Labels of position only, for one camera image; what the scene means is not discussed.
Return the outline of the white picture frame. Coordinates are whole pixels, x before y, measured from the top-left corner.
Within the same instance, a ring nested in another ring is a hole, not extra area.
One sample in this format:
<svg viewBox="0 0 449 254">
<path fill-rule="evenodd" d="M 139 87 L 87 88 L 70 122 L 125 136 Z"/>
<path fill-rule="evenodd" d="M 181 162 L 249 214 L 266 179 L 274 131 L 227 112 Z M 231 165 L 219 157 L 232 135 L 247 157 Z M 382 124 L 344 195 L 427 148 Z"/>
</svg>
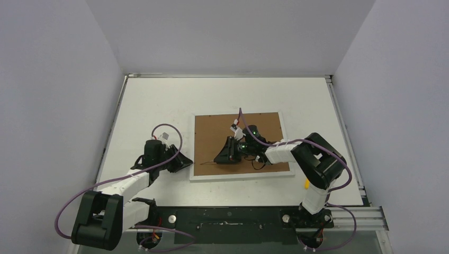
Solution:
<svg viewBox="0 0 449 254">
<path fill-rule="evenodd" d="M 238 114 L 196 115 L 194 117 L 194 140 L 190 142 L 194 165 L 190 169 L 191 182 L 220 182 L 243 179 L 259 179 L 273 177 L 294 177 L 299 169 L 292 162 L 262 166 L 243 159 L 235 165 L 217 165 L 213 158 L 218 155 Z M 281 112 L 246 113 L 248 124 L 258 127 L 261 135 L 268 141 L 279 141 L 286 138 L 286 131 Z"/>
</svg>

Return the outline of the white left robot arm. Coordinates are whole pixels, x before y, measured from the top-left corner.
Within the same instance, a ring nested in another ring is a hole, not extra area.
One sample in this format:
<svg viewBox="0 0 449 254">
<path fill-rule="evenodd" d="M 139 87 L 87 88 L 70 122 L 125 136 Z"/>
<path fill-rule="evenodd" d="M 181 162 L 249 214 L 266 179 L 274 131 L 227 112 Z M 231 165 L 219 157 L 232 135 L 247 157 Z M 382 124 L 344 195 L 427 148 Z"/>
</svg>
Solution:
<svg viewBox="0 0 449 254">
<path fill-rule="evenodd" d="M 113 250 L 124 231 L 141 224 L 145 228 L 161 226 L 163 217 L 155 200 L 136 195 L 150 187 L 161 171 L 176 173 L 193 164 L 178 148 L 161 140 L 148 140 L 127 172 L 127 178 L 102 190 L 82 195 L 71 232 L 74 244 Z"/>
</svg>

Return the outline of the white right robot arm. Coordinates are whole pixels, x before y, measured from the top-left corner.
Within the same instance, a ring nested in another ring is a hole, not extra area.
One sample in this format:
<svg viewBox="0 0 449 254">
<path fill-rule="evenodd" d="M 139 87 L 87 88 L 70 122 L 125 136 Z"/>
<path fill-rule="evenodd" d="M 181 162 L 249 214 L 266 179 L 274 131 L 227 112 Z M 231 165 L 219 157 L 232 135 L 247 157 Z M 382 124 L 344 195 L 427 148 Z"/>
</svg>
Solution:
<svg viewBox="0 0 449 254">
<path fill-rule="evenodd" d="M 233 124 L 230 129 L 234 135 L 227 137 L 214 163 L 237 164 L 245 156 L 263 166 L 297 163 L 309 181 L 309 188 L 300 203 L 300 222 L 307 227 L 318 223 L 327 196 L 346 167 L 344 157 L 318 133 L 301 140 L 269 142 L 255 125 L 241 129 Z"/>
</svg>

